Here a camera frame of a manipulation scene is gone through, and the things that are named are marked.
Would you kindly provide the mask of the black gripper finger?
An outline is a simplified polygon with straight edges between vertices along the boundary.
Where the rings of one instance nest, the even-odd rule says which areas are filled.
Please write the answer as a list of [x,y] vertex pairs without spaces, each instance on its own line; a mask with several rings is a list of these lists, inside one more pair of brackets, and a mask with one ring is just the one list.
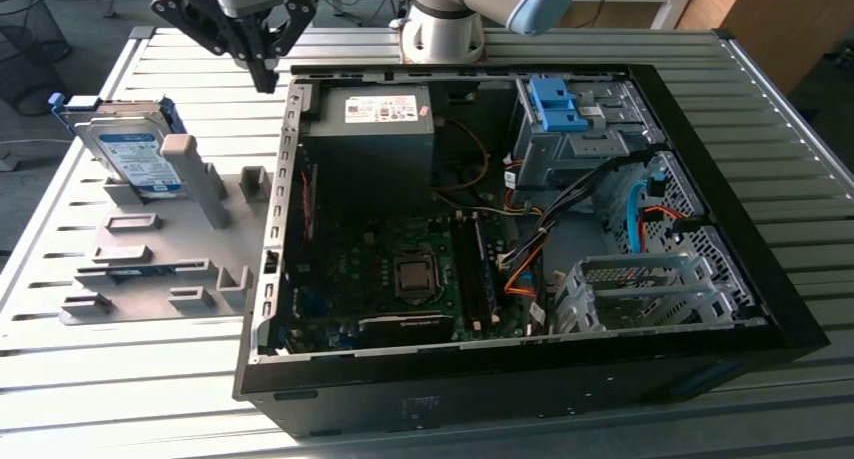
[[273,29],[267,28],[263,34],[263,66],[272,74],[279,58],[285,56],[307,29],[317,9],[317,0],[271,0],[271,7],[283,5],[287,19]]
[[209,53],[232,57],[249,72],[257,92],[275,91],[264,13],[231,18],[217,0],[152,0],[151,10]]

